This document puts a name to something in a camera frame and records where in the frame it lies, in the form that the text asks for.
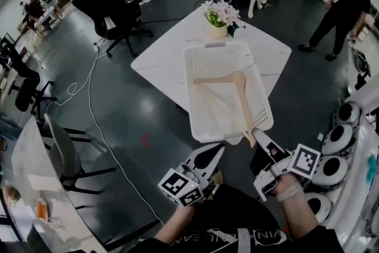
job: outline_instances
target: red mark on floor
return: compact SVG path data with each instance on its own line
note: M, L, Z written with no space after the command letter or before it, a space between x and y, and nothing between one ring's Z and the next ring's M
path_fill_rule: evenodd
M141 136L141 142L142 142L142 144L145 146L146 149L151 149L152 146L150 145L150 143L149 143L147 137L149 137L149 134L148 134L148 133L142 135L142 136Z

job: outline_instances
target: wooden hanger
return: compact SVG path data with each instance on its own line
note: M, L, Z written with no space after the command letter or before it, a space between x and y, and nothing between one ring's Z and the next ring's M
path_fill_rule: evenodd
M247 132L243 132L243 135L250 141L251 147L255 146L255 139L252 135L252 130L254 129L254 121L250 113L250 108L248 101L246 99L245 87L246 87L246 75L241 71L236 71L230 73L226 76L217 78L197 78L194 80L194 84L214 84L222 82L234 82L237 87L238 96L242 106L243 116L245 117L246 126L248 127Z

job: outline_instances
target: sneaker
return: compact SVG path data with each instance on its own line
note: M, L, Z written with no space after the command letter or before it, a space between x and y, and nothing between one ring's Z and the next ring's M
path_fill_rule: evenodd
M338 55L335 55L335 54L328 54L328 55L325 56L325 59L326 59L327 61L333 61L333 60L337 59L337 57L338 57Z
M298 49L302 52L313 52L314 47L311 47L308 43L299 45Z
M150 1L151 1L151 0L142 0L142 1L140 2L140 5L146 4L146 3L150 2Z

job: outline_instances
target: white laundry basket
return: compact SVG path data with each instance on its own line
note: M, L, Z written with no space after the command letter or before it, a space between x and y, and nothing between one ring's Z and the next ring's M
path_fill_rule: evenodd
M274 124L261 76L247 44L209 43L184 51L185 79L192 135L200 142L241 137L247 130L234 83L193 84L196 78L246 75L246 99L255 127L268 130Z

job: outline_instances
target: dark gray floor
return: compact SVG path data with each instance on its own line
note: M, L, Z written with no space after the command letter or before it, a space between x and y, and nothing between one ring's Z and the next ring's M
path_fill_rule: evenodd
M320 148L319 132L329 128L331 111L338 98L345 98L347 52L329 63L324 55L333 48L334 33L326 36L312 54L301 53L297 45L306 42L321 21L323 3L314 0L269 0L272 6L255 11L247 18L249 0L240 0L242 19L260 28L293 50L288 63L269 97L274 126L268 134L284 148L303 143ZM180 18L192 11L196 0L153 0L142 6L142 20ZM132 37L136 53L143 52L178 21L149 23L154 38ZM92 43L98 40L94 25L86 15L74 10L53 29L38 48L49 62L41 71L42 83L54 80L52 94L59 102L69 96L66 90L73 82L80 87L95 59ZM121 162L130 180L151 204L162 220L167 220L174 206L161 195L156 184L169 168L175 168L200 144L191 136L188 115L176 110L175 104L131 68L133 59L125 43L113 50L113 58L98 61L91 85L91 104L104 136ZM16 121L21 113L14 106L15 93L3 105ZM81 129L94 139L92 144L76 143L85 171L116 166L104 147L88 108L88 87L62 107L52 105L49 114L62 126ZM252 150L243 140L228 146L220 163L225 183L249 195L257 196L249 169ZM125 180L120 169L100 177L87 178L78 187L102 189L98 196L70 193L73 203L87 205L79 211L83 220L102 241L117 239L153 221L152 212ZM274 200L267 206L284 219Z

